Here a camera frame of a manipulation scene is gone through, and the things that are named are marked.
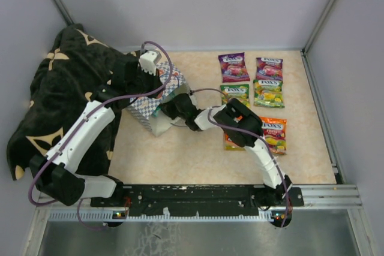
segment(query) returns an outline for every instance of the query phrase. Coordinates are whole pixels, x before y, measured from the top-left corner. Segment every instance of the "blanket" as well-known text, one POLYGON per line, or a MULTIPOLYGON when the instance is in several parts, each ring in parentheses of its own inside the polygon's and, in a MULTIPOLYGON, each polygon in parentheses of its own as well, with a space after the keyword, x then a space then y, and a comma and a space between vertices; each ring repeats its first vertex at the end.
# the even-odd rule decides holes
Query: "blanket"
MULTIPOLYGON (((37 153, 45 153, 71 128, 92 92, 109 84, 113 67, 139 57, 123 54, 85 33, 81 24, 63 29, 41 61, 30 86, 31 103, 11 136, 7 161, 13 180, 20 179, 37 153)), ((76 173, 107 174, 121 114, 108 124, 85 153, 76 173)))

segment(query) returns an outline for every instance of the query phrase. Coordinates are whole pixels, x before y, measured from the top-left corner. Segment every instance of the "gray wall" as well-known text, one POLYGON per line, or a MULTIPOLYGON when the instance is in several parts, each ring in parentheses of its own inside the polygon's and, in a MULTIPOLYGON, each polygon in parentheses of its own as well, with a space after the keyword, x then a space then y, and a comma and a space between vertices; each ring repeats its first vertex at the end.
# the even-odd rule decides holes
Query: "gray wall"
POLYGON ((312 63, 347 180, 384 239, 384 0, 339 0, 312 63))
POLYGON ((64 27, 51 0, 0 0, 0 253, 19 255, 34 207, 27 198, 30 172, 13 182, 5 150, 29 106, 29 84, 64 27))
POLYGON ((63 0, 77 22, 119 50, 302 48, 327 0, 63 0))

